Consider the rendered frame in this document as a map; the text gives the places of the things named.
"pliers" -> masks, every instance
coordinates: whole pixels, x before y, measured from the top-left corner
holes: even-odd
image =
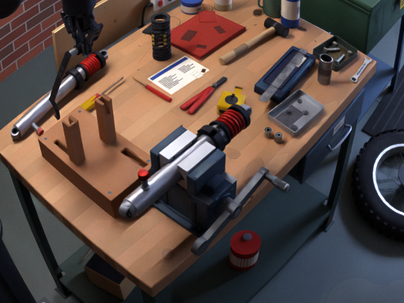
[[[213,83],[212,86],[209,86],[208,88],[205,88],[203,91],[198,93],[196,96],[192,97],[186,103],[182,104],[180,106],[180,109],[183,111],[186,111],[188,108],[188,113],[189,114],[194,114],[201,106],[208,100],[209,96],[215,91],[216,88],[218,88],[220,85],[225,83],[227,81],[226,77],[222,77],[219,81],[216,83]]]

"wrench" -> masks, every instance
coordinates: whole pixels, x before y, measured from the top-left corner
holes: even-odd
[[[363,71],[365,70],[365,68],[367,67],[367,65],[368,65],[369,63],[371,63],[371,62],[372,62],[372,59],[371,59],[371,58],[365,57],[365,62],[364,62],[364,63],[362,64],[362,66],[358,69],[358,71],[356,72],[356,74],[351,77],[351,81],[352,81],[353,83],[358,82],[359,76],[361,75],[361,73],[363,73]]]

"red cap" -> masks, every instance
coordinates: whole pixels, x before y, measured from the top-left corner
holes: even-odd
[[[239,231],[235,233],[230,240],[231,252],[237,258],[252,258],[258,253],[260,247],[260,236],[251,230]]]
[[[37,134],[38,136],[42,136],[42,134],[43,134],[43,129],[42,129],[42,127],[38,127],[38,129],[36,130],[36,134]]]
[[[137,176],[139,177],[140,181],[146,181],[149,179],[149,171],[147,169],[141,169],[137,172]]]

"wooden peg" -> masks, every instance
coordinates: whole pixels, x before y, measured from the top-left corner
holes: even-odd
[[[69,122],[63,121],[63,131],[67,145],[67,154],[75,165],[80,165],[86,160],[82,145],[79,121],[73,116],[69,116]]]
[[[107,95],[102,95],[95,100],[97,111],[98,131],[103,142],[111,144],[116,141],[113,100]]]

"red brick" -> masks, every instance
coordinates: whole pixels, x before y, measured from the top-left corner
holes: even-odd
[[[38,15],[36,15],[35,17],[33,17],[31,20],[27,21],[27,28],[31,29],[34,26],[36,26],[37,24],[41,23],[42,21],[44,21],[46,18],[50,17],[51,15],[53,15],[54,10],[53,10],[53,6],[51,6],[50,8],[47,8],[46,10],[44,10],[43,12],[39,13]]]
[[[0,38],[4,37],[10,32],[10,24],[7,24],[6,26],[3,26],[0,28]]]
[[[0,50],[0,61],[3,60],[5,57],[7,57],[9,54],[11,54],[13,51],[14,47],[12,43],[10,43],[5,48]]]
[[[52,37],[49,37],[48,39],[46,39],[43,42],[43,45],[45,46],[45,49],[47,49],[48,47],[50,47],[53,44],[53,39]]]
[[[50,7],[51,5],[53,5],[55,2],[57,2],[58,0],[43,0],[40,4],[39,7],[41,9],[41,12]]]
[[[14,20],[12,20],[12,29],[16,29],[21,24],[25,23],[25,21],[27,21],[28,19],[31,19],[35,15],[38,15],[38,13],[39,13],[38,6],[34,6],[32,9],[23,13],[18,18],[15,18]]]
[[[58,12],[63,9],[62,1],[59,1],[55,4],[55,12]]]
[[[35,37],[37,34],[41,32],[41,25],[35,26],[33,29],[28,31],[27,33],[23,34],[20,38],[14,40],[14,47],[18,49],[21,45],[26,43],[27,41],[30,41],[33,37]]]
[[[28,43],[26,43],[19,49],[15,50],[11,55],[2,60],[1,64],[3,65],[3,68],[12,64],[15,60],[19,59],[22,55],[24,55],[28,51],[29,51]]]
[[[49,37],[52,36],[52,31],[56,28],[55,25],[52,25],[51,27],[48,27],[45,31],[43,31],[42,33],[40,33],[38,36],[36,36],[35,38],[33,38],[30,42],[29,42],[29,48],[32,49],[35,46],[37,46],[39,43],[42,43],[43,41],[45,41],[46,39],[48,39]]]
[[[13,20],[15,17],[18,17],[22,13],[24,13],[24,8],[22,7],[22,5],[20,5],[20,7],[18,7],[18,9],[11,16],[0,20],[0,27],[3,27],[5,24],[9,23],[11,20]]]
[[[41,53],[41,51],[43,51],[42,44],[38,45],[34,49],[31,49],[26,55],[17,60],[17,67],[20,68],[22,65],[26,64],[29,60]]]
[[[31,7],[33,7],[34,5],[38,4],[41,1],[42,0],[26,0],[26,1],[24,1],[24,9],[25,9],[25,11],[28,11]]]
[[[5,68],[1,73],[0,73],[0,82],[6,79],[9,75],[14,73],[17,70],[17,65],[14,63],[13,65],[10,65],[8,68]]]
[[[55,24],[57,21],[61,20],[62,17],[60,13],[55,13],[53,16],[49,17],[45,21],[42,22],[42,28],[48,28],[52,24]]]
[[[10,34],[5,36],[3,39],[0,40],[0,49],[2,49],[5,45],[12,43],[15,39],[26,32],[25,24],[21,25],[17,29],[13,30]]]

